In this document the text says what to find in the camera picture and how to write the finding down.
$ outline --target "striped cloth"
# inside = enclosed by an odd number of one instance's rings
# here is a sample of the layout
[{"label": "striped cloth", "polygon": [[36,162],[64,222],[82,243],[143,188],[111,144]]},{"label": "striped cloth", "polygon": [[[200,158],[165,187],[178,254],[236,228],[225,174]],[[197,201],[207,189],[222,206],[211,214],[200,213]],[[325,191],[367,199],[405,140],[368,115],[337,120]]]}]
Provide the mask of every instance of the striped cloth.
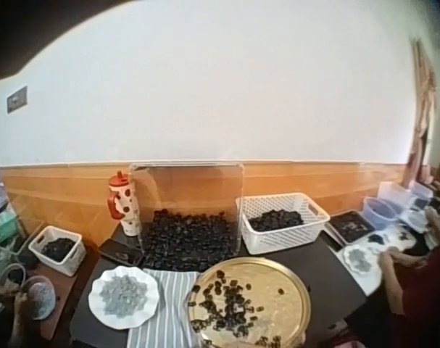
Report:
[{"label": "striped cloth", "polygon": [[199,340],[191,330],[187,296],[199,276],[197,272],[144,269],[159,284],[160,300],[154,316],[129,330],[127,348],[194,348]]}]

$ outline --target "red and white thermos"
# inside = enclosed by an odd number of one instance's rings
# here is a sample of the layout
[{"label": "red and white thermos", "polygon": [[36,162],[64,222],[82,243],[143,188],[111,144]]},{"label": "red and white thermos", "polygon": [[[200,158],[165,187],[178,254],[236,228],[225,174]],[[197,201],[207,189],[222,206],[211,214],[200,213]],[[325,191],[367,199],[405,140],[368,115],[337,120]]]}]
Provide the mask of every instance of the red and white thermos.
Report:
[{"label": "red and white thermos", "polygon": [[110,215],[119,220],[126,236],[135,237],[141,232],[138,202],[135,197],[134,185],[128,174],[118,171],[109,180],[110,195],[107,197]]}]

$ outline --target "gold tray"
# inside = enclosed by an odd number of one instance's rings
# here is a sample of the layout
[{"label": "gold tray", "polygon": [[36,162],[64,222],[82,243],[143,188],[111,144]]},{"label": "gold tray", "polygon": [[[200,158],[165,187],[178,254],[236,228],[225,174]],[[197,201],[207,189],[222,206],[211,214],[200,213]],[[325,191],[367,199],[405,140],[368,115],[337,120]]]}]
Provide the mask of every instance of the gold tray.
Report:
[{"label": "gold tray", "polygon": [[[247,337],[236,338],[231,331],[213,329],[214,324],[198,333],[199,337],[206,341],[210,340],[213,347],[224,347],[237,341],[244,341],[254,344],[261,336],[268,338],[269,342],[274,336],[281,337],[281,347],[292,347],[301,338],[310,321],[310,296],[307,289],[295,273],[281,264],[261,257],[239,257],[223,261],[209,270],[205,271],[197,280],[196,285],[200,290],[191,292],[189,301],[195,302],[194,307],[188,307],[189,321],[206,320],[209,317],[207,310],[199,306],[205,300],[203,291],[209,284],[219,281],[217,271],[225,273],[226,283],[222,284],[221,295],[215,294],[215,287],[210,294],[218,309],[225,306],[223,286],[229,286],[232,280],[244,288],[242,295],[244,299],[251,300],[254,306],[254,313],[247,313],[246,319],[257,316],[254,326],[249,328]],[[257,312],[258,307],[264,307],[262,312]]]}]

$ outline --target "red bottle cap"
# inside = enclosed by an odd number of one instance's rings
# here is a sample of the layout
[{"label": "red bottle cap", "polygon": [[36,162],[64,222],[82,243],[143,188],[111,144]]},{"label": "red bottle cap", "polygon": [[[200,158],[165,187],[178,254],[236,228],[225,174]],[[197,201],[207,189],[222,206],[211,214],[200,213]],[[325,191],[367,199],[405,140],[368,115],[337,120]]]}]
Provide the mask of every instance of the red bottle cap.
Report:
[{"label": "red bottle cap", "polygon": [[112,176],[109,180],[109,185],[114,187],[121,187],[129,185],[130,180],[128,174],[121,173],[121,170],[118,170],[116,176]]}]

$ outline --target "table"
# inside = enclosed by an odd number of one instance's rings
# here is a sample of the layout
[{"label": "table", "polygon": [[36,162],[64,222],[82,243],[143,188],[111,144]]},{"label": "table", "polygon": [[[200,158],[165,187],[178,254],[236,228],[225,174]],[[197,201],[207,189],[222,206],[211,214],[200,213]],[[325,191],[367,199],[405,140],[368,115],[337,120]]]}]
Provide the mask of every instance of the table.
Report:
[{"label": "table", "polygon": [[[137,244],[135,239],[125,237],[121,226],[117,227],[112,238],[130,245]],[[244,244],[238,256],[250,256]],[[308,288],[312,302],[308,336],[318,335],[366,301],[362,289],[321,238],[311,244],[260,256],[293,270]],[[88,305],[93,281],[105,270],[115,267],[115,263],[103,258],[97,262],[70,322],[70,334],[74,340],[96,348],[126,347],[128,331],[106,327],[94,317]]]}]

